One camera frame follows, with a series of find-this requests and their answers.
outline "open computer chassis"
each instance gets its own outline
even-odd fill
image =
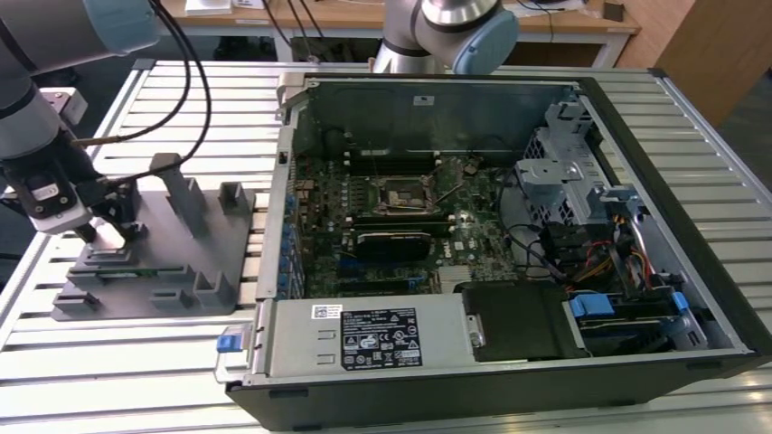
[[[594,79],[291,74],[279,93],[257,318],[223,336],[269,429],[629,405],[770,361]]]

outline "slotted aluminum surface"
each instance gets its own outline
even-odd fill
[[[337,65],[326,71],[365,71]],[[285,71],[302,65],[209,63],[215,110],[210,139],[185,166],[202,188],[242,181],[258,190],[255,231],[242,283],[242,308],[231,316],[58,323],[53,300],[83,246],[78,239],[38,236],[0,297],[0,433],[6,432],[266,432],[230,402],[215,382],[215,338],[249,321],[261,270],[279,124],[275,91]],[[689,103],[647,71],[519,68],[514,75],[591,75],[609,92],[654,163],[698,222],[719,258],[772,326],[772,211],[769,193],[714,137]],[[159,62],[135,71],[101,132],[129,133],[151,125],[183,92],[185,68]],[[147,169],[157,152],[185,154],[203,119],[197,80],[171,125],[131,143],[103,146],[97,167],[109,175]],[[619,178],[627,174],[613,158]],[[157,179],[145,189],[161,188]],[[339,432],[555,433],[772,432],[772,371],[701,382],[641,406],[447,420]]]

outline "blue plastic clip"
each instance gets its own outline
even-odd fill
[[[579,294],[569,302],[575,318],[614,315],[613,301],[606,294]]]
[[[674,303],[677,303],[678,312],[682,314],[690,310],[690,301],[685,297],[683,292],[675,292],[671,297],[674,298]]]
[[[242,335],[223,335],[218,337],[218,353],[241,353]]]

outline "motherboard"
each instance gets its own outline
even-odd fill
[[[519,279],[481,156],[297,159],[305,298],[453,292]]]

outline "power supply label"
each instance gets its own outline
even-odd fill
[[[341,364],[347,371],[425,364],[414,308],[345,311]]]

